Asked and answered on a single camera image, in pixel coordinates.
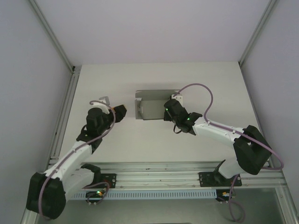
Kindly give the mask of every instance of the white ceiling panel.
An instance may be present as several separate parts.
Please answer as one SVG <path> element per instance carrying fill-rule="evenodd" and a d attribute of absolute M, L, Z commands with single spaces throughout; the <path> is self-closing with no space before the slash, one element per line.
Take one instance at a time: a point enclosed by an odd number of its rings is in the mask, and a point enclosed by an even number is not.
<path fill-rule="evenodd" d="M 269 0 L 38 0 L 74 65 L 238 61 Z"/>

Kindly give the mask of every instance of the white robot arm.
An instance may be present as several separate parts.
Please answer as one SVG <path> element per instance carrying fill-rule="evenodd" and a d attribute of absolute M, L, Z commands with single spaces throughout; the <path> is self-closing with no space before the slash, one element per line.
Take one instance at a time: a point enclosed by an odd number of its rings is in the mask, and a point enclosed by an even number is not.
<path fill-rule="evenodd" d="M 87 185 L 103 182 L 99 167 L 91 164 L 80 167 L 80 164 L 98 148 L 102 137 L 114 123 L 125 117 L 127 109 L 124 105 L 112 109 L 107 97 L 100 100 L 107 106 L 92 101 L 97 107 L 88 111 L 86 125 L 81 129 L 71 150 L 53 167 L 31 177 L 26 204 L 28 210 L 55 219 L 76 192 Z"/>
<path fill-rule="evenodd" d="M 202 173 L 204 187 L 230 186 L 231 178 L 245 172 L 257 175 L 271 156 L 267 149 L 242 136 L 245 134 L 270 147 L 254 126 L 236 128 L 207 120 L 199 113 L 188 113 L 174 98 L 167 101 L 164 107 L 164 120 L 172 121 L 180 132 L 213 138 L 235 151 L 235 158 L 222 161 L 214 172 Z"/>

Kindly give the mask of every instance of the wire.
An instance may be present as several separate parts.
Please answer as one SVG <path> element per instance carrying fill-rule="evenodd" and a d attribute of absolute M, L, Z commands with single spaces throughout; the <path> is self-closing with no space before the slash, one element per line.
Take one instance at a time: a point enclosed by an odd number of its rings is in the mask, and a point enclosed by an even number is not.
<path fill-rule="evenodd" d="M 180 130 L 180 131 L 178 131 L 178 132 L 176 132 L 176 125 L 174 125 L 174 127 L 173 127 L 173 132 L 175 133 L 175 134 L 180 134 L 181 132 L 182 132 L 182 130 Z"/>
<path fill-rule="evenodd" d="M 234 177 L 234 180 L 233 180 L 233 182 L 232 182 L 232 185 L 230 186 L 230 189 L 229 189 L 228 208 L 229 208 L 229 213 L 230 213 L 231 217 L 233 218 L 233 220 L 234 220 L 236 223 L 242 223 L 242 222 L 244 222 L 244 220 L 245 220 L 245 218 L 246 218 L 246 212 L 245 212 L 245 209 L 244 209 L 243 205 L 241 205 L 241 203 L 239 203 L 239 202 L 237 202 L 237 201 L 235 201 L 235 200 L 232 199 L 233 188 L 234 188 L 235 181 L 237 180 L 237 178 L 238 178 L 238 175 L 236 175 L 236 176 Z M 242 219 L 239 220 L 239 219 L 236 219 L 236 218 L 234 217 L 233 209 L 232 209 L 232 204 L 236 204 L 236 205 L 238 205 L 238 206 L 241 208 L 241 210 L 242 210 L 242 212 L 243 212 L 243 217 L 242 217 Z"/>
<path fill-rule="evenodd" d="M 218 125 L 218 124 L 214 124 L 214 123 L 210 122 L 210 121 L 207 119 L 206 114 L 207 114 L 207 112 L 209 111 L 209 109 L 211 108 L 211 106 L 212 106 L 212 104 L 213 104 L 214 97 L 213 97 L 213 93 L 212 93 L 212 91 L 211 91 L 206 85 L 204 85 L 204 84 L 200 84 L 200 83 L 192 83 L 192 84 L 186 85 L 185 87 L 183 87 L 182 89 L 180 89 L 180 90 L 174 95 L 174 97 L 175 97 L 176 95 L 180 94 L 181 91 L 183 91 L 184 89 L 186 89 L 186 88 L 188 88 L 188 87 L 190 87 L 190 86 L 193 86 L 193 85 L 199 85 L 199 86 L 204 87 L 206 90 L 209 91 L 209 93 L 210 93 L 210 95 L 211 95 L 211 101 L 210 101 L 210 104 L 209 104 L 209 106 L 207 107 L 207 109 L 206 109 L 206 111 L 205 111 L 205 113 L 204 113 L 204 119 L 205 119 L 205 121 L 206 121 L 208 124 L 213 125 L 213 126 L 218 127 L 218 128 L 221 128 L 221 129 L 224 129 L 224 130 L 227 130 L 227 131 L 230 131 L 230 132 L 235 131 L 235 133 L 237 133 L 237 134 L 239 134 L 239 135 L 241 135 L 241 136 L 243 136 L 243 137 L 249 139 L 251 142 L 254 142 L 254 143 L 260 145 L 261 147 L 267 149 L 269 152 L 271 152 L 273 155 L 275 155 L 275 157 L 276 157 L 276 158 L 279 160 L 279 162 L 280 162 L 280 167 L 278 167 L 278 168 L 263 167 L 262 169 L 268 169 L 268 170 L 280 170 L 280 169 L 282 169 L 282 168 L 284 167 L 284 163 L 283 163 L 282 159 L 279 157 L 279 155 L 278 155 L 276 152 L 274 152 L 274 151 L 273 151 L 270 147 L 268 147 L 267 145 L 261 143 L 260 141 L 257 141 L 257 140 L 254 139 L 254 138 L 251 138 L 250 136 L 248 136 L 248 135 L 246 135 L 246 134 L 243 134 L 243 133 L 241 133 L 241 132 L 239 132 L 239 131 L 237 131 L 237 130 L 234 130 L 234 129 L 231 129 L 231 128 L 228 128 L 228 127 L 224 127 L 224 126 L 221 126 L 221 125 Z M 232 185 L 230 186 L 229 199 L 228 199 L 228 206 L 229 206 L 229 212 L 230 212 L 230 215 L 231 215 L 231 217 L 233 218 L 233 220 L 234 220 L 235 222 L 237 222 L 237 223 L 242 223 L 242 222 L 244 222 L 245 217 L 246 217 L 245 209 L 244 209 L 244 207 L 243 207 L 239 202 L 237 202 L 237 201 L 231 199 L 232 192 L 233 192 L 234 185 L 235 185 L 235 181 L 236 181 L 237 178 L 238 178 L 238 175 L 236 175 L 236 176 L 234 177 L 234 180 L 233 180 L 233 182 L 232 182 Z M 234 217 L 233 212 L 232 212 L 232 206 L 231 206 L 232 203 L 237 204 L 237 205 L 242 209 L 242 211 L 243 211 L 243 218 L 242 218 L 241 220 L 238 220 L 238 219 L 236 219 L 236 218 Z"/>
<path fill-rule="evenodd" d="M 219 200 L 222 200 L 223 202 L 225 202 L 225 200 L 224 200 L 222 197 L 217 196 L 217 198 L 218 198 Z"/>
<path fill-rule="evenodd" d="M 45 191 L 45 188 L 46 188 L 46 185 L 47 185 L 47 183 L 49 182 L 49 180 L 51 179 L 51 177 L 55 174 L 55 173 L 57 173 L 58 172 L 58 170 L 59 170 L 59 168 L 65 163 L 65 161 L 67 160 L 67 159 L 69 159 L 70 157 L 71 157 L 71 155 L 73 155 L 74 153 L 76 153 L 80 148 L 82 148 L 82 147 L 84 147 L 84 146 L 86 146 L 86 145 L 88 145 L 88 144 L 90 144 L 90 143 L 92 143 L 92 142 L 94 142 L 94 141 L 96 141 L 96 140 L 98 140 L 98 139 L 101 139 L 101 138 L 103 138 L 103 137 L 105 137 L 110 131 L 111 131 L 111 129 L 114 127 L 114 124 L 115 124 L 115 122 L 116 122 L 116 116 L 115 116 L 115 111 L 114 111 L 114 109 L 110 106 L 110 105 L 108 105 L 108 104 L 106 104 L 106 103 L 104 103 L 104 102 L 101 102 L 101 101 L 98 101 L 98 100 L 92 100 L 92 101 L 90 101 L 89 102 L 89 104 L 91 104 L 91 105 L 93 105 L 93 103 L 100 103 L 100 104 L 103 104 L 103 105 L 105 105 L 106 107 L 108 107 L 110 110 L 111 110 L 111 112 L 112 112 L 112 114 L 113 114 L 113 122 L 112 122 L 112 124 L 111 124 L 111 126 L 110 126 L 110 128 L 109 129 L 107 129 L 102 135 L 100 135 L 100 136 L 98 136 L 98 137 L 96 137 L 96 138 L 94 138 L 94 139 L 92 139 L 92 140 L 90 140 L 90 141 L 88 141 L 88 142 L 85 142 L 84 144 L 82 144 L 82 145 L 80 145 L 80 146 L 78 146 L 77 148 L 75 148 L 75 150 L 72 150 L 58 165 L 57 165 L 57 167 L 52 171 L 52 173 L 50 173 L 50 175 L 46 178 L 46 180 L 45 180 L 45 182 L 43 183 L 43 185 L 42 185 L 42 188 L 41 188 L 41 191 L 39 192 L 39 197 L 38 197 L 38 213 L 39 213 L 39 215 L 42 217 L 42 218 L 44 218 L 45 220 L 48 220 L 48 219 L 46 219 L 46 217 L 43 215 L 43 210 L 42 210 L 42 198 L 43 198 L 43 193 L 44 193 L 44 191 Z"/>
<path fill-rule="evenodd" d="M 96 187 L 96 186 L 98 186 L 98 185 L 102 185 L 102 184 L 105 184 L 105 185 L 107 186 L 107 190 L 106 190 L 106 192 L 103 194 L 103 197 L 102 197 L 96 204 L 100 204 L 100 203 L 104 200 L 104 198 L 107 196 L 108 191 L 109 191 L 109 189 L 110 189 L 110 184 L 107 183 L 107 182 L 100 182 L 100 183 L 96 183 L 96 184 L 93 184 L 93 185 L 89 185 L 89 186 L 85 186 L 85 187 L 84 187 L 84 188 L 94 188 L 94 187 Z M 87 203 L 89 203 L 89 199 L 91 198 L 91 196 L 94 196 L 94 195 L 96 195 L 96 193 L 91 194 L 91 195 L 89 195 L 89 196 L 87 197 Z"/>

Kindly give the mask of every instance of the white floor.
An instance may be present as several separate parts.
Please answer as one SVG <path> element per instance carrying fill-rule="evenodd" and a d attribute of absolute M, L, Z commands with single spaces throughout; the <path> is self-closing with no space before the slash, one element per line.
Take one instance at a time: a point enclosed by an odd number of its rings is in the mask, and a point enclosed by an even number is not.
<path fill-rule="evenodd" d="M 114 126 L 86 162 L 221 161 L 234 156 L 212 139 L 175 134 L 173 123 L 135 119 L 135 91 L 180 89 L 190 83 L 207 85 L 214 94 L 211 120 L 236 127 L 257 126 L 237 62 L 104 64 L 82 67 L 60 156 L 74 144 L 86 123 L 89 101 L 109 96 L 112 106 L 125 104 L 125 119 Z M 182 92 L 188 112 L 204 113 L 210 95 L 193 86 Z"/>

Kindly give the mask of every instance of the black joint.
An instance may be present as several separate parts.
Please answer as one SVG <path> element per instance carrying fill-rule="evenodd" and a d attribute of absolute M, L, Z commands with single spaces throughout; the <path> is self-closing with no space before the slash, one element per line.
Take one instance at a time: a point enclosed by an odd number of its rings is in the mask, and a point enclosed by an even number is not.
<path fill-rule="evenodd" d="M 116 123 L 120 122 L 126 116 L 127 109 L 125 105 L 116 106 L 113 108 L 113 110 L 115 111 Z"/>
<path fill-rule="evenodd" d="M 270 147 L 256 127 L 249 125 L 244 129 L 244 134 Z M 257 175 L 260 172 L 272 154 L 264 147 L 250 142 L 250 140 L 243 136 L 235 139 L 234 149 L 240 167 L 252 175 Z"/>
<path fill-rule="evenodd" d="M 219 167 L 224 163 L 223 160 L 215 168 L 213 172 L 200 172 L 199 173 L 199 183 L 201 187 L 230 187 L 234 176 L 232 178 L 226 179 L 219 172 Z M 242 186 L 241 178 L 235 181 L 235 186 Z"/>
<path fill-rule="evenodd" d="M 42 185 L 46 180 L 45 174 L 35 173 L 30 179 L 26 208 L 39 213 L 38 198 Z M 42 197 L 43 215 L 56 219 L 64 210 L 66 204 L 65 192 L 59 178 L 49 179 Z"/>
<path fill-rule="evenodd" d="M 76 141 L 88 142 L 94 138 L 95 137 L 88 135 L 86 130 L 83 130 L 83 131 L 81 131 L 80 135 L 76 138 Z M 98 139 L 98 140 L 90 143 L 90 145 L 92 147 L 92 153 L 94 153 L 94 151 L 99 147 L 99 145 L 101 144 L 102 141 L 103 141 L 103 139 L 101 138 L 101 139 Z"/>
<path fill-rule="evenodd" d="M 165 104 L 164 120 L 172 121 L 182 132 L 196 135 L 193 126 L 202 117 L 199 113 L 188 113 L 176 99 L 168 100 Z"/>
<path fill-rule="evenodd" d="M 229 197 L 227 196 L 227 194 L 229 194 L 230 189 L 217 189 L 216 190 L 216 200 L 218 202 L 224 202 L 224 201 L 228 201 Z"/>
<path fill-rule="evenodd" d="M 93 182 L 90 185 L 99 183 L 101 181 L 101 168 L 100 167 L 86 163 L 83 166 L 81 166 L 81 168 L 88 169 L 94 173 Z"/>

